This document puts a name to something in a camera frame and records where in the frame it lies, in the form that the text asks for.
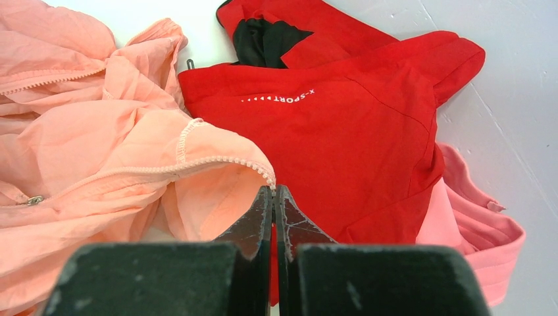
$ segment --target metal zipper pull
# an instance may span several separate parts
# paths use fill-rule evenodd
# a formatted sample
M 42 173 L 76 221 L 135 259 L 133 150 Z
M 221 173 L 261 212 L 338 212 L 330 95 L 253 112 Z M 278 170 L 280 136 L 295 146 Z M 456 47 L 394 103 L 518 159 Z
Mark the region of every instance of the metal zipper pull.
M 34 196 L 27 200 L 27 206 L 33 206 L 41 203 L 44 201 L 45 198 L 43 196 Z

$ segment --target white background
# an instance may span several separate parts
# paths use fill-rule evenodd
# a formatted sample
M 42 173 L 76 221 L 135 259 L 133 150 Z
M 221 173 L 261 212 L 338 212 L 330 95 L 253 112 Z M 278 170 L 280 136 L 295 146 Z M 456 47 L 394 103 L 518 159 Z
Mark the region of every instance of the white background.
M 105 23 L 119 46 L 170 17 L 196 67 L 235 61 L 215 18 L 223 0 L 47 0 Z M 327 0 L 399 39 L 451 30 L 486 50 L 481 73 L 439 110 L 438 138 L 465 156 L 475 182 L 506 205 L 527 241 L 494 315 L 558 315 L 558 2 Z

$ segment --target zipper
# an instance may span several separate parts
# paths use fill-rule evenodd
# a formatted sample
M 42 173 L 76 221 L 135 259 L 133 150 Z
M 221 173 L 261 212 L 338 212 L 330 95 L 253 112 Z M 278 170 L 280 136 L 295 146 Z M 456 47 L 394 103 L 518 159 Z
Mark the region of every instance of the zipper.
M 275 183 L 275 175 L 272 171 L 269 171 L 266 167 L 260 165 L 259 163 L 255 162 L 255 161 L 250 161 L 250 160 L 246 160 L 246 159 L 241 159 L 238 157 L 231 157 L 231 156 L 209 156 L 209 157 L 204 157 L 204 158 L 200 158 L 200 159 L 196 159 L 190 163 L 186 163 L 185 165 L 178 165 L 178 166 L 171 166 L 171 167 L 122 167 L 122 168 L 117 168 L 111 172 L 105 173 L 105 174 L 99 174 L 99 175 L 95 175 L 86 179 L 83 179 L 73 185 L 71 185 L 70 187 L 68 187 L 67 189 L 63 190 L 62 192 L 55 194 L 54 196 L 51 196 L 47 199 L 45 199 L 43 196 L 34 196 L 31 197 L 27 203 L 22 203 L 19 205 L 15 205 L 15 206 L 5 206 L 2 208 L 13 208 L 13 207 L 18 207 L 21 205 L 27 205 L 27 206 L 33 206 L 33 205 L 37 205 L 43 201 L 50 201 L 52 199 L 57 199 L 61 196 L 64 196 L 68 193 L 70 193 L 71 191 L 79 188 L 80 186 L 86 185 L 88 183 L 91 183 L 93 181 L 96 180 L 101 180 L 102 178 L 106 178 L 109 176 L 114 176 L 117 174 L 124 174 L 124 173 L 136 173 L 136 174 L 164 174 L 164 173 L 174 173 L 176 174 L 177 172 L 181 172 L 181 171 L 185 171 L 194 167 L 200 167 L 202 165 L 208 165 L 211 163 L 235 163 L 237 165 L 242 165 L 248 168 L 251 168 L 252 170 L 258 172 L 258 174 L 260 174 L 266 181 L 267 185 L 271 188 L 272 190 L 272 194 L 275 195 L 275 189 L 276 189 L 276 183 Z
M 55 79 L 55 80 L 48 80 L 48 81 L 38 82 L 38 83 L 35 83 L 35 84 L 29 84 L 29 85 L 21 87 L 21 88 L 0 92 L 0 95 L 8 95 L 8 94 L 12 94 L 12 93 L 17 93 L 17 92 L 21 92 L 23 90 L 36 88 L 36 87 L 44 86 L 44 85 L 47 85 L 47 84 L 57 84 L 57 83 L 60 83 L 60 82 L 77 80 L 77 79 L 85 78 L 87 76 L 92 76 L 92 75 L 97 74 L 98 72 L 101 72 L 103 70 L 105 70 L 105 67 L 101 67 L 100 69 L 96 69 L 96 70 L 94 70 L 92 72 L 88 72 L 86 74 L 80 74 L 80 75 L 77 75 L 77 76 L 70 76 L 70 77 L 60 78 L 60 79 Z

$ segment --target pink fabric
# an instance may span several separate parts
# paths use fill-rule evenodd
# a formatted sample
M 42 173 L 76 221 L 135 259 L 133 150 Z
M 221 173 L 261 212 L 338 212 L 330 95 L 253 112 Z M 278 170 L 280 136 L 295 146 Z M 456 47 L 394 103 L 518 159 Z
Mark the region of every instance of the pink fabric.
M 489 305 L 501 303 L 525 241 L 525 231 L 496 200 L 471 181 L 463 158 L 438 144 L 446 164 L 434 186 L 417 244 L 449 246 L 460 251 L 474 270 Z
M 275 185 L 254 143 L 181 110 L 185 45 L 169 19 L 116 49 L 88 15 L 0 0 L 0 315 L 31 313 L 81 245 L 138 241 L 157 210 L 211 240 Z

